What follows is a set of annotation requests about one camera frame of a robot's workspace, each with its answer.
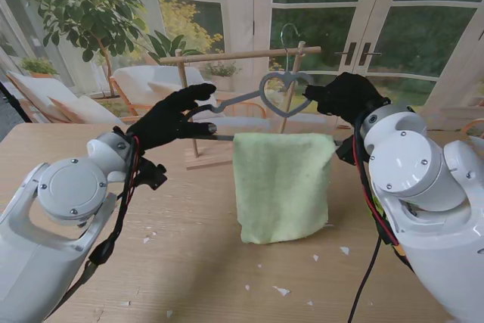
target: white lounge chair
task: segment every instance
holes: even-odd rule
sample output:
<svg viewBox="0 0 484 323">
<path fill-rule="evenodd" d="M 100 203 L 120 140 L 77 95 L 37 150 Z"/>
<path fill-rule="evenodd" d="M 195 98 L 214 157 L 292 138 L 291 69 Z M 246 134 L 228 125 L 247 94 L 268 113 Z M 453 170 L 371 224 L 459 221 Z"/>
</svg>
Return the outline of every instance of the white lounge chair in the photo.
<svg viewBox="0 0 484 323">
<path fill-rule="evenodd" d="M 36 79 L 12 72 L 8 72 L 7 77 L 25 99 L 51 123 L 123 124 L 138 119 L 119 119 L 87 96 L 77 98 L 56 79 Z"/>
</svg>

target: wooden dowel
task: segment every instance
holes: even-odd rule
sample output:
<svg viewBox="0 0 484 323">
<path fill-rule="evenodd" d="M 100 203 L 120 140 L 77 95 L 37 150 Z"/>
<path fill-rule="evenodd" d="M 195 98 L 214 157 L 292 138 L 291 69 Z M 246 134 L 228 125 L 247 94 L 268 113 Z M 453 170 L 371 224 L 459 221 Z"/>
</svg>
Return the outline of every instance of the wooden dowel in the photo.
<svg viewBox="0 0 484 323">
<path fill-rule="evenodd" d="M 301 41 L 297 45 L 297 49 L 299 49 L 299 53 L 296 54 L 296 59 L 294 60 L 293 73 L 298 72 L 299 68 L 301 67 L 301 58 L 303 58 L 304 44 L 305 44 L 305 42 Z M 295 91 L 296 91 L 296 82 L 293 82 L 293 83 L 290 84 L 289 89 L 287 90 L 286 97 L 284 98 L 284 102 L 282 103 L 281 110 L 283 110 L 285 112 L 289 111 L 290 102 L 293 99 Z M 287 121 L 287 118 L 284 117 L 282 119 L 281 124 L 279 125 L 279 134 L 284 133 L 284 129 L 286 128 L 286 121 Z"/>
<path fill-rule="evenodd" d="M 304 54 L 321 53 L 321 47 L 306 47 L 302 50 Z M 289 55 L 300 53 L 299 48 L 288 48 Z M 160 58 L 160 64 L 177 64 L 179 62 L 203 62 L 203 61 L 222 61 L 222 60 L 239 60 L 243 58 L 258 58 L 258 57 L 277 57 L 285 56 L 285 49 L 269 49 L 262 51 L 247 51 L 247 52 L 233 52 L 233 53 L 218 53 L 218 54 L 199 54 L 196 56 L 181 56 Z"/>
<path fill-rule="evenodd" d="M 171 58 L 181 58 L 181 59 L 183 59 L 183 57 L 180 57 L 182 55 L 181 49 L 177 49 L 175 51 L 175 54 L 178 57 L 171 57 Z M 185 72 L 185 64 L 183 63 L 183 60 L 177 62 L 176 65 L 178 66 L 178 74 L 180 75 L 181 84 L 183 85 L 184 88 L 187 88 L 188 87 L 187 73 Z M 194 156 L 196 158 L 198 158 L 200 155 L 198 154 L 197 141 L 195 139 L 191 139 L 191 142 L 194 145 Z"/>
</svg>

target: green towel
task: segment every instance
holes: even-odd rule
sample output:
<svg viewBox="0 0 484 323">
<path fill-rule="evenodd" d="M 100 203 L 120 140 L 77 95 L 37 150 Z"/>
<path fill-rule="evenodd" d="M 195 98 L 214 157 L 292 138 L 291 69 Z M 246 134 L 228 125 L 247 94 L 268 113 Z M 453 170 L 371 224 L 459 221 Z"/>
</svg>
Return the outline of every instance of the green towel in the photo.
<svg viewBox="0 0 484 323">
<path fill-rule="evenodd" d="M 241 133 L 234 138 L 237 219 L 243 242 L 304 238 L 327 222 L 333 138 Z"/>
</svg>

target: black glove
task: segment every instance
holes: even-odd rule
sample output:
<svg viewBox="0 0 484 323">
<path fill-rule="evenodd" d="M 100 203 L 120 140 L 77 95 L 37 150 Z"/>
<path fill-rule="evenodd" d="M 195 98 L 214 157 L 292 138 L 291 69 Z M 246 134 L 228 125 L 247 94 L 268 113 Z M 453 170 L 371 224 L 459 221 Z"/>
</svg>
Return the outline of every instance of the black glove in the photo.
<svg viewBox="0 0 484 323">
<path fill-rule="evenodd" d="M 383 106 L 387 100 L 368 79 L 347 72 L 340 74 L 328 86 L 309 85 L 304 96 L 318 102 L 319 113 L 341 116 L 352 125 L 355 125 L 360 113 Z"/>
<path fill-rule="evenodd" d="M 195 100 L 208 100 L 215 90 L 214 85 L 203 83 L 173 92 L 131 125 L 128 133 L 138 136 L 142 151 L 168 144 L 177 138 L 211 135 L 216 131 L 214 124 L 182 122 L 182 119 L 183 111 L 198 106 Z"/>
</svg>

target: wooden base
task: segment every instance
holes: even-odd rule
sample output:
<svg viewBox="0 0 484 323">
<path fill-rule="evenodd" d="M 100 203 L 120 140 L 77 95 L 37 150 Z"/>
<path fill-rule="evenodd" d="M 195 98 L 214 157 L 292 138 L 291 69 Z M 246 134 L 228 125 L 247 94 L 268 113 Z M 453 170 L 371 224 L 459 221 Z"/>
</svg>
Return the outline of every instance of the wooden base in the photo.
<svg viewBox="0 0 484 323">
<path fill-rule="evenodd" d="M 188 148 L 185 149 L 185 164 L 188 170 L 208 166 L 223 166 L 232 163 L 233 153 L 234 147 L 231 142 L 198 147 L 199 157 L 195 157 L 193 148 Z"/>
</svg>

